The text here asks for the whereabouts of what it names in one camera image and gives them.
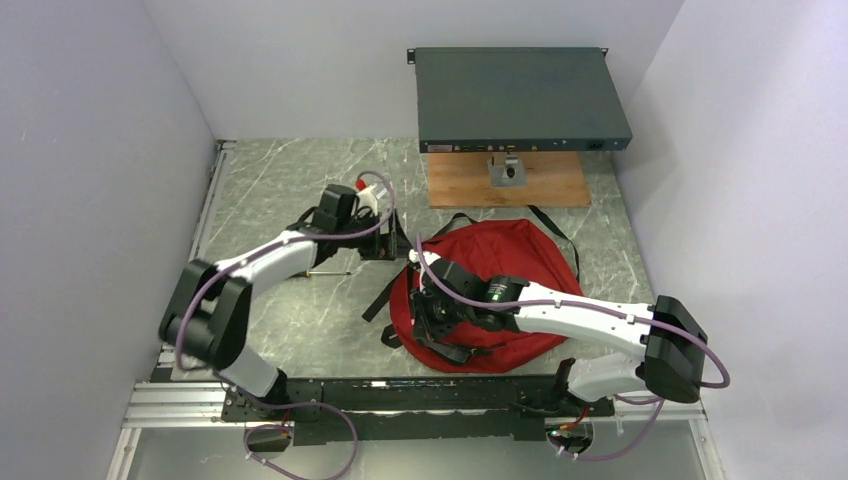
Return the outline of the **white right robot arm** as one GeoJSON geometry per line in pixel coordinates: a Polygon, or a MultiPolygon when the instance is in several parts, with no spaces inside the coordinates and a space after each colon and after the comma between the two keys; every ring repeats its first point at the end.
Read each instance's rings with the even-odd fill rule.
{"type": "Polygon", "coordinates": [[[433,252],[410,259],[419,270],[411,303],[413,330],[422,342],[471,325],[496,333],[564,336],[610,349],[603,357],[565,363],[561,381],[550,391],[564,415],[638,390],[683,404],[700,399],[708,337],[674,297],[660,295],[652,304],[595,300],[520,277],[483,280],[433,252]]]}

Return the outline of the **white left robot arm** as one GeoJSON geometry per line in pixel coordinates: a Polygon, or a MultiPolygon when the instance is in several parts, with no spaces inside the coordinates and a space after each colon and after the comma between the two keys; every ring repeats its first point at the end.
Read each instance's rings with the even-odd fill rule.
{"type": "Polygon", "coordinates": [[[390,180],[355,187],[330,184],[317,205],[272,240],[241,255],[184,267],[158,327],[173,347],[178,369],[184,357],[198,362],[248,394],[248,407],[264,420],[279,417],[289,402],[286,373],[247,343],[254,300],[285,280],[307,273],[341,249],[365,260],[393,259],[400,250],[396,194],[390,180]]]}

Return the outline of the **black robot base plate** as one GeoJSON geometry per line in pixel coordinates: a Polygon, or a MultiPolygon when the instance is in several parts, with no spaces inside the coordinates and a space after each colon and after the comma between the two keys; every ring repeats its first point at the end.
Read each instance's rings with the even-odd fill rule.
{"type": "Polygon", "coordinates": [[[297,408],[262,416],[247,397],[229,389],[225,423],[284,420],[297,446],[361,441],[506,437],[542,441],[558,421],[609,417],[610,400],[582,406],[555,390],[552,375],[373,378],[293,378],[288,395],[297,408]]]}

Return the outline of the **red fabric backpack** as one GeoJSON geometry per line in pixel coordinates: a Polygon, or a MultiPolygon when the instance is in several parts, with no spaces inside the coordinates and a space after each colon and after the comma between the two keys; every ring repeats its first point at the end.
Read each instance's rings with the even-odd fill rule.
{"type": "MultiPolygon", "coordinates": [[[[532,213],[541,220],[471,220],[456,227],[449,221],[433,237],[422,242],[424,250],[453,261],[484,282],[498,275],[519,277],[557,291],[580,295],[579,275],[572,270],[555,243],[564,234],[540,209],[532,213]]],[[[418,344],[412,336],[409,295],[419,290],[420,268],[404,266],[363,312],[372,321],[383,309],[390,323],[383,330],[384,345],[404,348],[426,367],[450,374],[503,374],[514,370],[565,343],[562,335],[488,331],[461,324],[452,335],[454,344],[418,344]]]]}

